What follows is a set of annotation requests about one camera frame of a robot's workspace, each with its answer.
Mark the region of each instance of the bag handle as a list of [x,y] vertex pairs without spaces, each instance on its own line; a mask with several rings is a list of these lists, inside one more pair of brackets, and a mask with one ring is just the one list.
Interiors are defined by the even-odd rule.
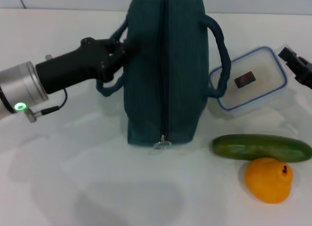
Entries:
[[[118,41],[122,33],[127,29],[127,27],[128,27],[128,21],[126,18],[123,24],[120,26],[120,28],[116,30],[116,32],[110,37],[110,39]],[[122,74],[113,86],[107,87],[107,88],[103,87],[103,81],[97,80],[96,88],[98,92],[101,93],[103,96],[109,97],[116,91],[120,90],[120,88],[123,87],[123,85],[124,85],[124,76]]]
[[212,97],[212,98],[220,98],[224,95],[226,88],[227,88],[227,82],[230,77],[230,71],[231,71],[231,59],[228,53],[228,50],[225,47],[224,44],[224,36],[222,33],[222,30],[219,26],[219,24],[211,17],[201,14],[199,18],[199,22],[202,25],[205,25],[208,27],[214,37],[215,37],[215,42],[218,46],[220,58],[221,58],[221,64],[222,64],[222,72],[220,75],[220,79],[218,82],[218,87],[215,89],[212,85],[208,89],[207,96]]

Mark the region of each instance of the orange fruit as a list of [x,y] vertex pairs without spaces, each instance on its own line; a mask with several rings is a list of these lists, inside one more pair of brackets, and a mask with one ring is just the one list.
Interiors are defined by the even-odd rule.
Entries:
[[290,194],[293,173],[286,163],[273,158],[256,159],[247,166],[245,183],[249,191],[266,203],[280,203]]

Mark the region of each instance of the white wall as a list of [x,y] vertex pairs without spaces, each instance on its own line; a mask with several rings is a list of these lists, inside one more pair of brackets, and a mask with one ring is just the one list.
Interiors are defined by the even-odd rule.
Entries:
[[0,0],[0,8],[23,8],[20,0]]
[[[131,0],[23,0],[27,8],[126,11]],[[209,13],[311,14],[312,0],[204,0]],[[0,7],[21,7],[0,0]]]

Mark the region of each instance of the zipper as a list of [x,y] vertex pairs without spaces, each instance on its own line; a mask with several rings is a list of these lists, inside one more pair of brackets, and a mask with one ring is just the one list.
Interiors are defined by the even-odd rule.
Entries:
[[155,144],[155,148],[166,148],[171,145],[168,139],[168,90],[169,90],[169,70],[168,70],[168,0],[160,1],[159,15],[159,89],[161,105],[161,131],[160,141]]

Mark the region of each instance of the zipper pull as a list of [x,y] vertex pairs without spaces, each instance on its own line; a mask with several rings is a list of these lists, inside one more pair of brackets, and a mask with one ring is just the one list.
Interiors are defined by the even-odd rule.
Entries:
[[165,135],[161,135],[160,141],[154,144],[155,149],[166,149],[171,146],[171,142],[165,140]]

